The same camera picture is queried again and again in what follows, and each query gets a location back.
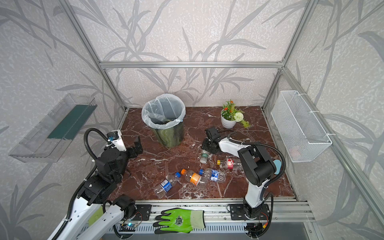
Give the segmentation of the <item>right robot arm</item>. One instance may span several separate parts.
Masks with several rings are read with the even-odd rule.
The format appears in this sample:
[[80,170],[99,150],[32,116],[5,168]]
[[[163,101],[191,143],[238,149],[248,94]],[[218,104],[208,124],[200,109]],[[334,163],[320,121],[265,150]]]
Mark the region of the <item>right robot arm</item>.
[[244,215],[253,220],[262,210],[266,189],[285,173],[286,159],[273,146],[235,140],[233,134],[225,137],[216,128],[207,129],[202,149],[212,154],[227,153],[241,160],[249,182],[243,201]]

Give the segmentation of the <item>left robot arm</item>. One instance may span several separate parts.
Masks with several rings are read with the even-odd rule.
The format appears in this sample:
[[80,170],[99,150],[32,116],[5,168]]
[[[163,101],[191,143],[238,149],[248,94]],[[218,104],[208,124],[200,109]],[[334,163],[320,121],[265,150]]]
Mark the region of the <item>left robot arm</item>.
[[[88,136],[99,134],[106,142],[102,154],[92,151]],[[110,194],[123,180],[129,160],[143,153],[140,137],[127,148],[120,130],[104,135],[96,128],[84,133],[84,144],[95,166],[72,195],[66,216],[49,236],[50,240],[99,240],[123,219],[131,219],[138,212],[135,200],[126,195],[115,199],[108,208]]]

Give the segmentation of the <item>green cap clear bottle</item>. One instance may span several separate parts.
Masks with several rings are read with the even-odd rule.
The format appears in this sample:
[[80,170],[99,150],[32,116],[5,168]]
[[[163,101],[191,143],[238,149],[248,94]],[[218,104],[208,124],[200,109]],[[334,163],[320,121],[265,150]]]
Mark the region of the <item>green cap clear bottle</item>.
[[200,163],[207,164],[209,160],[211,160],[212,154],[206,150],[202,150],[199,155]]

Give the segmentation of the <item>orange cap orange label bottle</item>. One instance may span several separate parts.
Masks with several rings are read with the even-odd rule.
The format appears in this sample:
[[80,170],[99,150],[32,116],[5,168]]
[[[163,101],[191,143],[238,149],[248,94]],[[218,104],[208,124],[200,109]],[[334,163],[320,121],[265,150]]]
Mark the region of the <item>orange cap orange label bottle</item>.
[[208,184],[208,179],[199,175],[198,173],[192,171],[192,170],[186,170],[186,169],[182,169],[181,170],[181,174],[185,177],[185,179],[197,186],[197,187],[206,187],[207,184]]

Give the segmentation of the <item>blue cap blue label bottle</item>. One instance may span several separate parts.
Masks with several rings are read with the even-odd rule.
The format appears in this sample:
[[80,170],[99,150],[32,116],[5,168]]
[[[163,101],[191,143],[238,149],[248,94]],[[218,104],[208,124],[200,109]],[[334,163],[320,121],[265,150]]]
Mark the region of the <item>blue cap blue label bottle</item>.
[[224,183],[226,181],[226,176],[227,176],[225,172],[222,172],[220,170],[215,170],[212,168],[200,169],[199,175],[217,183]]

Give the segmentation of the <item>yellow cap red label bottle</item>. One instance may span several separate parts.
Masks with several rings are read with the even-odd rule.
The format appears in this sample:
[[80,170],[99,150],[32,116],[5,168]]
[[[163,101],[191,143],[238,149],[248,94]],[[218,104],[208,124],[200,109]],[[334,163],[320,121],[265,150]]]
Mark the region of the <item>yellow cap red label bottle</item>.
[[242,163],[240,159],[227,158],[225,160],[217,160],[217,165],[227,170],[241,170]]

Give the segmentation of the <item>blue cap pepsi bottle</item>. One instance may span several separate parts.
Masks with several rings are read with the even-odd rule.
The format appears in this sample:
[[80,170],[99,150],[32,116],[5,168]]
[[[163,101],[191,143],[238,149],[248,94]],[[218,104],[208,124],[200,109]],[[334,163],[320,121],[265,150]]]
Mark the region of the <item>blue cap pepsi bottle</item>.
[[167,195],[167,193],[176,185],[177,182],[179,182],[179,178],[181,177],[181,174],[179,172],[176,172],[174,174],[168,174],[165,179],[156,185],[154,189],[155,195],[158,197],[158,199],[163,198]]

